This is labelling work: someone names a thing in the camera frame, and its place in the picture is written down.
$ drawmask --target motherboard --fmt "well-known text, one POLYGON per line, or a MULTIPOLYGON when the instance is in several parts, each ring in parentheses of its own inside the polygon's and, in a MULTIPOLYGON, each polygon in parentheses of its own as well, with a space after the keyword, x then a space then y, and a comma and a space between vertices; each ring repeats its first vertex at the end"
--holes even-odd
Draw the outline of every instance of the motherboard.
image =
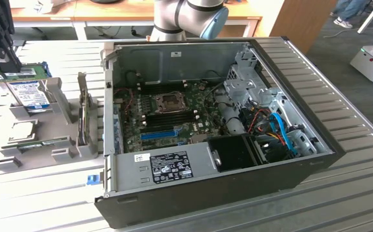
POLYGON ((143 85, 113 90, 124 152, 193 144, 227 133, 208 81, 143 85))

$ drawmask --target desk leg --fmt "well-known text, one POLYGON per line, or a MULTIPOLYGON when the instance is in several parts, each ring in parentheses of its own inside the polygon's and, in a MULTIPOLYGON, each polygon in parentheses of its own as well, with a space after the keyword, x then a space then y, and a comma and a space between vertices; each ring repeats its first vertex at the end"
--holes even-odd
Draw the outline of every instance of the desk leg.
POLYGON ((253 37, 256 24, 257 24, 257 20, 249 20, 248 21, 248 24, 244 27, 241 37, 253 37))
POLYGON ((72 22, 77 40, 87 40, 88 38, 85 37, 85 22, 72 22))
POLYGON ((358 34, 360 34, 362 31, 367 28, 368 24, 371 23, 371 20, 373 20, 373 11, 371 11, 368 17, 366 18, 366 21, 362 23, 362 25, 360 25, 360 27, 356 31, 358 34))

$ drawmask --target person's leg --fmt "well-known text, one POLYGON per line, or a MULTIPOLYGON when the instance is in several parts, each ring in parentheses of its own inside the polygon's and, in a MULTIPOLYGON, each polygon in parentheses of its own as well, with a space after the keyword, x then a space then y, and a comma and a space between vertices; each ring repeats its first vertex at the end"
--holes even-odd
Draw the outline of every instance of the person's leg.
POLYGON ((338 17, 342 21, 348 21, 356 13, 362 10, 367 0, 351 0, 350 4, 342 12, 338 13, 338 17))
POLYGON ((347 4, 351 0, 338 0, 335 8, 332 10, 332 14, 338 14, 339 12, 343 11, 343 9, 346 9, 347 4))

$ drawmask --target computer component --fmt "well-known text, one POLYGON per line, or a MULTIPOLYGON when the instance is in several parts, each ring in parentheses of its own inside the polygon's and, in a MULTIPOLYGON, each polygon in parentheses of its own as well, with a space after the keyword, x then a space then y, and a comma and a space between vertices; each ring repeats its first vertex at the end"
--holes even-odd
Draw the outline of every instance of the computer component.
POLYGON ((344 154, 253 40, 117 43, 105 67, 112 228, 292 188, 344 154))

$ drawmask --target slotted metal surface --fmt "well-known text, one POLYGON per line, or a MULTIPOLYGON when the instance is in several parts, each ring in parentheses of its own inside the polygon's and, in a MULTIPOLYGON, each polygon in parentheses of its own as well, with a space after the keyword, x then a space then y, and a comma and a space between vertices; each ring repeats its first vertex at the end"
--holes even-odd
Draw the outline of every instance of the slotted metal surface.
MULTIPOLYGON (((120 231, 373 231, 373 126, 288 42, 282 38, 256 40, 347 154, 294 189, 120 231)), ((75 73, 87 71, 89 93, 101 102, 99 46, 29 42, 18 56, 22 62, 45 57, 68 99, 79 95, 75 73), (61 55, 54 47, 61 47, 61 55)), ((95 159, 0 174, 0 231, 111 231, 85 201, 92 193, 84 186, 85 177, 101 166, 95 159)))

